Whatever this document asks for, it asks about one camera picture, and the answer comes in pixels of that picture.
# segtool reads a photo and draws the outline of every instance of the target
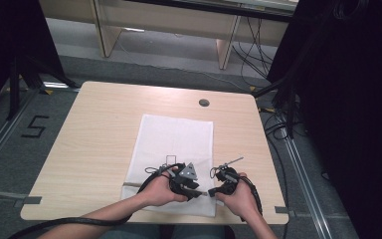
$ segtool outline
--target wire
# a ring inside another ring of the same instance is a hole
[[[272,115],[266,120],[265,122],[265,125],[263,125],[264,128],[266,128],[266,126],[268,125],[268,122],[272,119],[272,117],[274,117],[276,114],[275,113],[272,113]]]
[[[256,71],[259,75],[261,75],[262,77],[266,78],[266,74],[264,72],[262,72],[259,68],[257,68],[254,63],[250,62],[249,60],[247,60],[247,57],[249,56],[248,54],[249,53],[245,53],[246,54],[246,57],[243,57],[238,51],[237,49],[232,46],[232,49],[234,49],[235,53],[238,55],[238,57],[243,60],[243,64],[241,65],[241,76],[242,76],[242,71],[243,71],[243,68],[244,68],[244,63],[246,63],[247,65],[249,65],[254,71]]]
[[[240,47],[241,51],[245,53],[245,51],[244,51],[244,49],[242,48],[240,42],[238,43],[238,46]],[[257,61],[263,61],[263,59],[261,59],[261,58],[257,58],[257,57],[251,56],[251,55],[249,55],[249,57],[252,58],[252,59],[254,59],[254,60],[257,60]]]
[[[23,237],[25,235],[28,235],[32,232],[38,231],[40,229],[44,229],[47,227],[52,227],[52,226],[58,226],[62,224],[71,224],[71,223],[76,223],[76,224],[86,224],[86,225],[94,225],[94,226],[117,226],[117,225],[122,225],[126,221],[129,220],[129,218],[132,215],[129,215],[125,218],[122,218],[120,220],[115,220],[115,221],[107,221],[107,220],[97,220],[97,219],[91,219],[91,218],[85,218],[85,217],[67,217],[67,218],[60,218],[56,220],[51,220],[51,221],[46,221],[43,223],[39,223],[37,225],[28,227],[26,229],[23,229],[12,236],[10,236],[8,239],[18,239],[20,237]]]
[[[206,77],[209,77],[211,79],[214,79],[216,81],[219,81],[219,82],[223,82],[223,83],[227,83],[227,84],[230,84],[240,90],[243,90],[245,92],[248,92],[250,89],[244,89],[240,86],[238,86],[237,84],[231,82],[231,81],[228,81],[228,80],[224,80],[224,79],[220,79],[220,78],[216,78],[216,77],[213,77],[207,73],[204,73],[204,72],[199,72],[199,71],[192,71],[192,70],[186,70],[186,69],[179,69],[179,68],[168,68],[168,67],[158,67],[158,66],[153,66],[153,65],[145,65],[145,64],[139,64],[137,62],[134,61],[133,57],[131,56],[131,54],[126,51],[126,49],[119,43],[119,41],[117,41],[116,43],[121,49],[123,52],[126,53],[126,55],[128,56],[129,58],[129,61],[134,64],[134,65],[137,65],[137,66],[140,66],[140,67],[152,67],[152,68],[156,68],[156,69],[162,69],[162,70],[175,70],[175,71],[182,71],[182,72],[187,72],[187,73],[194,73],[194,74],[201,74],[201,75],[204,75]]]
[[[266,64],[266,61],[265,61],[265,59],[263,57],[263,55],[266,56],[266,54],[263,52],[262,47],[260,45],[261,44],[261,32],[260,32],[260,29],[262,27],[262,19],[259,19],[259,22],[258,22],[259,23],[258,24],[258,31],[257,31],[256,35],[254,34],[253,27],[251,26],[250,18],[249,17],[247,17],[247,22],[248,22],[248,25],[250,27],[251,34],[253,36],[253,44],[256,44],[256,47],[259,50],[260,57],[262,59],[262,66],[263,66],[263,68],[264,68],[264,70],[266,72],[266,75],[267,75],[269,73],[270,68]]]
[[[277,133],[277,131],[278,131],[279,129],[286,128],[286,127],[287,127],[287,125],[284,124],[284,123],[282,123],[281,125],[278,125],[277,127],[275,127],[272,131],[268,132],[267,135],[272,134],[273,137],[274,137],[276,140],[283,140],[283,139],[286,139],[286,138],[287,138],[287,132],[286,132],[285,136],[278,137],[278,136],[276,135],[276,133]]]

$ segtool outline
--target person's right hand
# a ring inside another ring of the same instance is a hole
[[[162,206],[166,203],[177,201],[185,202],[187,197],[173,193],[169,188],[169,173],[163,172],[165,176],[158,176],[148,183],[148,185],[137,195],[144,195],[147,206]]]
[[[241,172],[240,176],[247,176],[247,174]],[[216,199],[223,201],[235,215],[244,218],[244,220],[246,220],[250,214],[259,211],[256,199],[254,199],[251,193],[250,186],[243,180],[239,180],[237,188],[232,195],[217,192],[215,196]]]

